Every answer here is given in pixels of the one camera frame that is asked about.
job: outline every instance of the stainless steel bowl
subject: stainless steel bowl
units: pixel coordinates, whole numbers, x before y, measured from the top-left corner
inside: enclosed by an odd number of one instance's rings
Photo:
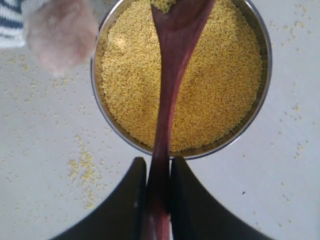
[[[117,18],[134,1],[136,0],[120,0],[103,20],[97,38],[96,54],[91,60],[91,82],[94,96],[99,106],[99,109],[102,112],[106,121],[111,126],[111,128],[128,144],[145,154],[151,155],[153,151],[152,148],[148,147],[144,143],[139,142],[137,139],[130,136],[130,134],[119,123],[117,123],[117,121],[115,120],[114,116],[111,114],[108,108],[108,104],[106,103],[104,96],[104,91],[101,87],[101,59],[103,57],[104,52],[103,46],[105,46],[108,42],[108,39],[103,37],[101,33],[103,33],[104,31],[108,32],[113,23],[117,20]],[[272,73],[272,49],[266,25],[255,6],[249,0],[232,0],[232,2],[240,9],[242,14],[244,15],[248,24],[254,31],[260,46],[260,54],[262,57],[262,75],[261,84],[257,92],[256,100],[253,103],[251,110],[246,114],[243,120],[231,132],[229,132],[222,138],[216,140],[211,144],[204,145],[199,148],[190,148],[179,152],[172,152],[171,156],[180,155],[188,160],[197,159],[215,153],[223,149],[224,147],[230,145],[235,140],[237,140],[250,126],[250,124],[258,115],[267,96]]]

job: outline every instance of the striped sleeve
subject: striped sleeve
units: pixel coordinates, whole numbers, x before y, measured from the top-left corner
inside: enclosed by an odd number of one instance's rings
[[[0,48],[22,47],[23,17],[17,0],[0,0]]]

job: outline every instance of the striped cloth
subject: striped cloth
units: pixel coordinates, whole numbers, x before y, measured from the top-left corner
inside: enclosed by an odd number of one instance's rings
[[[25,45],[24,18],[50,0],[0,0],[0,49]]]

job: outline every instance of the white floor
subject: white floor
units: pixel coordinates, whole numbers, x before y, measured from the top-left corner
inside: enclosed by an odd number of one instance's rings
[[[99,20],[111,7],[100,1],[91,0]],[[267,235],[319,240],[320,0],[252,2],[273,43],[266,102],[238,141],[189,165],[219,201]],[[89,65],[52,78],[27,49],[2,50],[0,106],[0,240],[54,237],[110,194],[133,157],[150,160],[110,130]]]

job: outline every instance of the hand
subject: hand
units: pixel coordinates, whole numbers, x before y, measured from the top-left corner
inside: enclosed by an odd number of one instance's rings
[[[42,67],[63,76],[94,54],[98,28],[86,0],[50,0],[25,18],[24,36]]]

